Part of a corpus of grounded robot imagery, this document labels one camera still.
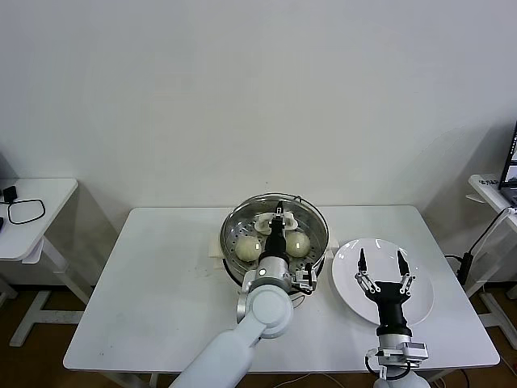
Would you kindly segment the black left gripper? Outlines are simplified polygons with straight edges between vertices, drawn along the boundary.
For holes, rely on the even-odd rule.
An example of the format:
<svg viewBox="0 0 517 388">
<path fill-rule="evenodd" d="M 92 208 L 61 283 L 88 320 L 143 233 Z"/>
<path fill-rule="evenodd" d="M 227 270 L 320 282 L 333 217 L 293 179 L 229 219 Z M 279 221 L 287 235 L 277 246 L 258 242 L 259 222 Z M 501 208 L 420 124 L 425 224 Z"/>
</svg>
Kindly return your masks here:
<svg viewBox="0 0 517 388">
<path fill-rule="evenodd" d="M 264 257 L 286 257 L 286 240 L 284 237 L 284 202 L 279 200 L 275 207 L 275 219 L 270 224 L 271 232 L 266 239 Z"/>
</svg>

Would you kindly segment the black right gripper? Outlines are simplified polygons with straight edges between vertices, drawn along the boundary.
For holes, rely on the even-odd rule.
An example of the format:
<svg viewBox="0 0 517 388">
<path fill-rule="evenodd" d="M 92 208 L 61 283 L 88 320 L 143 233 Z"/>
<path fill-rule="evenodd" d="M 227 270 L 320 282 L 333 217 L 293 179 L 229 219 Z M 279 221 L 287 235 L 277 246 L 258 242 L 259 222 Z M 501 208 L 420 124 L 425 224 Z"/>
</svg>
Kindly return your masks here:
<svg viewBox="0 0 517 388">
<path fill-rule="evenodd" d="M 376 329 L 378 336 L 391 334 L 412 336 L 412 331 L 407 327 L 402 305 L 410 299 L 408 295 L 411 295 L 410 286 L 415 276 L 411 275 L 409 264 L 400 250 L 397 251 L 397 263 L 401 275 L 400 283 L 382 281 L 375 283 L 368 275 L 364 249 L 361 248 L 359 251 L 355 279 L 366 298 L 377 306 L 380 321 Z"/>
</svg>

